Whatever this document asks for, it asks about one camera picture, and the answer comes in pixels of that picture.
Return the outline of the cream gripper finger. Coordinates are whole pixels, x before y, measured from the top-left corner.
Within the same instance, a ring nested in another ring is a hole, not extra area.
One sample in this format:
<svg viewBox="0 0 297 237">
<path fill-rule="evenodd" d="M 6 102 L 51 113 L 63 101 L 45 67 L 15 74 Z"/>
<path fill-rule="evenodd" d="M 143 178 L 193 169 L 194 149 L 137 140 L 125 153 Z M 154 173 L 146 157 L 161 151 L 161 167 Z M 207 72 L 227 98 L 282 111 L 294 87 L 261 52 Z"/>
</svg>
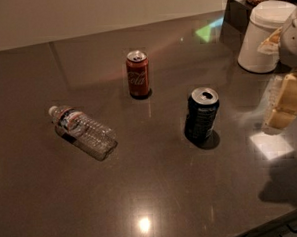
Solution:
<svg viewBox="0 0 297 237">
<path fill-rule="evenodd" d="M 262 131 L 283 131 L 297 117 L 297 70 L 275 76 L 270 87 L 267 110 L 263 118 Z"/>
<path fill-rule="evenodd" d="M 265 55 L 278 54 L 279 53 L 279 41 L 282 29 L 277 28 L 272 32 L 267 39 L 262 41 L 257 47 L 257 50 Z"/>
</svg>

